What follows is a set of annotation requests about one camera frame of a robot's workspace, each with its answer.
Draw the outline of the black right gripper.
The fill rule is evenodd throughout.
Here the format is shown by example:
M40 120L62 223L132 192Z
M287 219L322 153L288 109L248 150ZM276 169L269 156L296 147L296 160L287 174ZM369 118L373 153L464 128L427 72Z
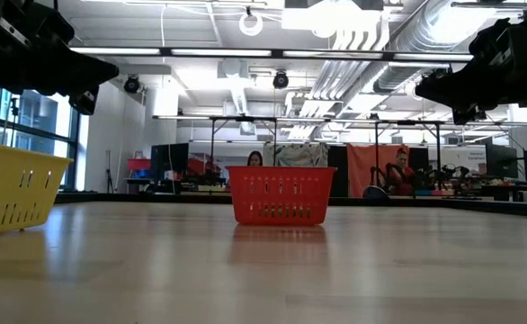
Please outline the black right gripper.
M527 14L519 23L500 19L469 45L472 60L461 70L435 70L415 93L452 108L463 125L500 104L527 107Z

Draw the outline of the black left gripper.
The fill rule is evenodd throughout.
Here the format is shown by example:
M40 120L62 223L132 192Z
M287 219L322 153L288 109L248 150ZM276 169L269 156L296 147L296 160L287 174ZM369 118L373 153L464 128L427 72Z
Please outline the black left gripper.
M34 0L0 0L0 88L68 99L94 114L99 85L119 75L109 62L68 47L75 32L55 8Z

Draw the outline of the black ceiling track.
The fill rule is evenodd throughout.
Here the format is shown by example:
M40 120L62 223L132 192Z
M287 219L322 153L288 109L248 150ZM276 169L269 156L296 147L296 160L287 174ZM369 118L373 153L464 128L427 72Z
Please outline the black ceiling track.
M527 3L451 2L451 7L487 8L487 9L498 9L498 10L527 10Z

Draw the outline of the thin black tripod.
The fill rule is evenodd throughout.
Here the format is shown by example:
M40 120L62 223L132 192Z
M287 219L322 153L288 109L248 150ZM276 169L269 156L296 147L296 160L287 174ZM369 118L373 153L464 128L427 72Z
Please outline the thin black tripod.
M112 181L112 171L111 171L111 152L110 150L105 151L106 155L106 193L113 194L115 192L113 181Z

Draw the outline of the orange curtain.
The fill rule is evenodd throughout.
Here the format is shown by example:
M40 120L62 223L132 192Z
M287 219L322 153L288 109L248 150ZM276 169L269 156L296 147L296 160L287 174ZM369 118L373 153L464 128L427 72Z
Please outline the orange curtain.
M409 154L405 145L346 145L348 162L349 195L352 198L362 198L363 191L371 183L371 168L378 166L385 170L387 163L396 161L397 153L403 150Z

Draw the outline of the yellow plastic basket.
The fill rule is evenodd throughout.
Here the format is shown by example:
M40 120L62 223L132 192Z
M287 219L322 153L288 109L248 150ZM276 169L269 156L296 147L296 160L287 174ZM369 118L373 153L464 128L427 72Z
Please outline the yellow plastic basket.
M47 221L70 162L0 145L0 233Z

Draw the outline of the dark rounded chair back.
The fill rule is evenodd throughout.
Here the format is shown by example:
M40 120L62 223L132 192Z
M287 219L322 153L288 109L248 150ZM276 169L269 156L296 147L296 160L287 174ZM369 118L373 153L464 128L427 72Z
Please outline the dark rounded chair back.
M371 200L387 200L389 195L383 188L376 185L370 185L364 189L362 197Z

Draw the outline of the black partition panel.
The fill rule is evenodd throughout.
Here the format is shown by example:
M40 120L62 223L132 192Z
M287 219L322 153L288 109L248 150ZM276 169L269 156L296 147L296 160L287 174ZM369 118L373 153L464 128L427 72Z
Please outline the black partition panel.
M327 155L327 163L335 168L330 196L336 198L347 198L349 195L347 147L330 146Z

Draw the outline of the beige crumpled cloth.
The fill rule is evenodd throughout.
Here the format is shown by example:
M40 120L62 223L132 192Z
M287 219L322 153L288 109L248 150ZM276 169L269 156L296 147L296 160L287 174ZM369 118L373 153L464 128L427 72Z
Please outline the beige crumpled cloth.
M263 164L266 167L327 167L328 146L325 144L289 144L263 147Z

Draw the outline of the black overhead light bar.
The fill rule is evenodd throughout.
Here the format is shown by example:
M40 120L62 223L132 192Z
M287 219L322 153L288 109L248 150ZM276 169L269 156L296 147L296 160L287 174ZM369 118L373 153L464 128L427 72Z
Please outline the black overhead light bar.
M473 56L451 52L400 52L377 50L323 49L226 49L226 48L135 48L71 47L74 52L99 57L174 57L174 58L242 58L360 60L384 62L467 63Z

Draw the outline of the red plastic basket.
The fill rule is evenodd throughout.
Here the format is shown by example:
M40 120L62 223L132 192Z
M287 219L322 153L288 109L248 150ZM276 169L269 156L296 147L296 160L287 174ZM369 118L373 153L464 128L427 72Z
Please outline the red plastic basket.
M230 192L237 223L322 224L335 171L328 166L230 166Z

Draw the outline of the black metal station frame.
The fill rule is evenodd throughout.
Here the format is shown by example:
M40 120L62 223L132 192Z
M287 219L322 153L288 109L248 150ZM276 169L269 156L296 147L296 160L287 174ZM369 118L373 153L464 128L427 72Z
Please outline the black metal station frame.
M214 162L214 147L215 147L215 135L218 131L229 121L233 122L250 122L256 124L261 123L273 137L273 150L277 147L277 132L278 132L278 119L276 117L264 117L264 116L247 116L245 114L238 116L211 116L210 129L210 169L205 172L207 176L208 185L214 185L217 183L218 178L215 176L215 162Z
M441 140L440 140L440 125L442 121L375 121L375 146L379 146L379 137L380 135L390 126L422 126L426 131L434 135L436 139L435 153L436 153L436 166L432 168L429 166L429 163L426 162L423 164L423 151L428 151L426 148L427 143L424 142L420 145L420 148L411 148L409 149L408 154L408 165L415 171L416 180L415 180L415 194L413 197L417 196L418 190L426 190L427 187L438 187L442 186L440 181L441 171ZM385 191L385 170L382 171L378 166L373 166L371 168L371 184L383 188Z

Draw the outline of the black window frame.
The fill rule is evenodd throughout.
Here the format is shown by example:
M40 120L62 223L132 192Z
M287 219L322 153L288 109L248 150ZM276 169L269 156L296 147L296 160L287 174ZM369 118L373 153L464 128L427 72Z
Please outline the black window frame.
M77 157L79 113L59 94L0 88L0 144L60 158Z

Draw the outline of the black aluminium table frame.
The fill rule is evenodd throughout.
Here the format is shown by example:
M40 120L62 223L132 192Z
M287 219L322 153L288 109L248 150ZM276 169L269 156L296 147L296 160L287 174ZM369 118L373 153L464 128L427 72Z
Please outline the black aluminium table frame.
M229 195L148 195L126 193L58 193L55 204L65 203L199 203L231 204ZM329 198L330 207L393 207L447 208L472 212L500 213L527 217L527 202L472 201L461 199L391 198L371 200L362 198Z

